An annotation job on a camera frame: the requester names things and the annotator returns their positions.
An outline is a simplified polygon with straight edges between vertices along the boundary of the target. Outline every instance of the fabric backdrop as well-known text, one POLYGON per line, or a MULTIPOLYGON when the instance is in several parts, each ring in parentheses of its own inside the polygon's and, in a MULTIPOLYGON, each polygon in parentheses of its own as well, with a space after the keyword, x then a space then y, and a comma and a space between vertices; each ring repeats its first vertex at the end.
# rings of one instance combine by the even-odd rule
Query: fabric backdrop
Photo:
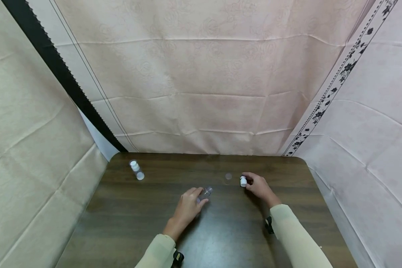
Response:
POLYGON ((52 267, 107 161, 0 1, 0 267, 52 267))
POLYGON ((311 167, 359 267, 402 267, 402 0, 374 3, 283 153, 311 167))
POLYGON ((29 0, 128 150, 256 155, 277 153, 367 2, 29 0))

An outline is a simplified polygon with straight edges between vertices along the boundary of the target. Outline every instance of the wrist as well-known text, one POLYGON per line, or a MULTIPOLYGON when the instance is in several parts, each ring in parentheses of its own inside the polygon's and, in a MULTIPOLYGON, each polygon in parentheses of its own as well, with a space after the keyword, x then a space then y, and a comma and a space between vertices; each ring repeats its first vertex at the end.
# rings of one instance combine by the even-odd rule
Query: wrist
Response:
POLYGON ((168 235, 175 242, 177 242, 185 228, 185 224, 183 224, 178 219, 172 217, 167 221, 167 225, 165 226, 164 231, 162 231, 162 234, 168 235))
POLYGON ((268 205, 268 208, 272 208, 274 206, 281 204, 281 200, 273 192, 271 192, 271 194, 267 195, 264 198, 264 201, 268 205))

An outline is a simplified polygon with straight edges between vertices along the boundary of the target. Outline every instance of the left hand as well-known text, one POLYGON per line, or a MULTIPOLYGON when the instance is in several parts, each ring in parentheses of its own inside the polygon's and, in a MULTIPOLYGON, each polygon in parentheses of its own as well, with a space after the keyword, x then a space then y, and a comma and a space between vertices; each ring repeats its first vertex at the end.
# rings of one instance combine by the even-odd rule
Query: left hand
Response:
POLYGON ((208 202, 208 199, 204 199, 197 204, 197 198, 202 190, 202 187, 191 188, 181 195, 175 214, 168 220, 162 234, 168 235, 174 241, 177 241, 184 229, 201 212, 204 204, 208 202))

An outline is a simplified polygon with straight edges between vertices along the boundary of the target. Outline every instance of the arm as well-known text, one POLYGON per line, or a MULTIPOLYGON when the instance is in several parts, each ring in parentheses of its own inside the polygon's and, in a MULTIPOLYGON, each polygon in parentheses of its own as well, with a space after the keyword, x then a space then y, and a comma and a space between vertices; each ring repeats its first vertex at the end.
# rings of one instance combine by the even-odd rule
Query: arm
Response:
POLYGON ((293 268, 332 268, 323 251, 299 223, 287 205, 269 188, 266 180, 251 172, 244 172, 249 184, 246 189, 269 206, 275 236, 285 248, 293 268))
POLYGON ((150 243, 135 268, 170 268, 172 266, 176 241, 208 201, 204 199, 197 204, 196 199, 202 189, 191 188, 181 195, 175 214, 168 220, 162 234, 156 235, 150 243))

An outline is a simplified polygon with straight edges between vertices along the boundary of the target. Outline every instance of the black trim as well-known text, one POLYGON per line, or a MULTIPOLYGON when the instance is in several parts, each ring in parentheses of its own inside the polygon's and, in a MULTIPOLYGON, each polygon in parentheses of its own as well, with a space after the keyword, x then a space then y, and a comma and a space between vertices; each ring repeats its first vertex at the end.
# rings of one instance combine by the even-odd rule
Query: black trim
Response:
POLYGON ((77 107, 117 150, 127 152, 83 93, 28 3, 25 0, 1 1, 77 107))

